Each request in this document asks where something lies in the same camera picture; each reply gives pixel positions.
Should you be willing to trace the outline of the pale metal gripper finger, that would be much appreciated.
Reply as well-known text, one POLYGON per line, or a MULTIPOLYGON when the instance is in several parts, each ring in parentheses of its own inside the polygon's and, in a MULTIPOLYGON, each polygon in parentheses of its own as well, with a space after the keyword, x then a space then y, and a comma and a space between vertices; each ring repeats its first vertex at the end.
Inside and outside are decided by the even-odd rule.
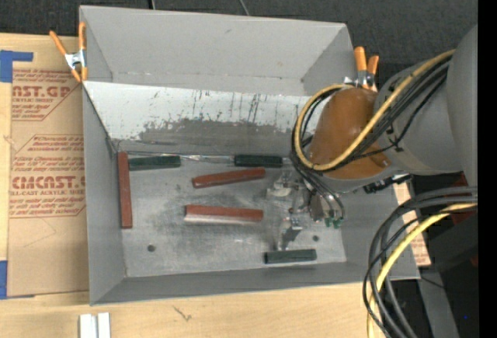
POLYGON ((266 190, 267 197, 283 198, 301 188, 300 178, 293 172, 283 172, 266 190))
POLYGON ((280 251, 287 250, 289 243, 293 242, 302 232, 301 220, 297 217, 287 217, 280 223, 277 235, 276 248, 280 251))

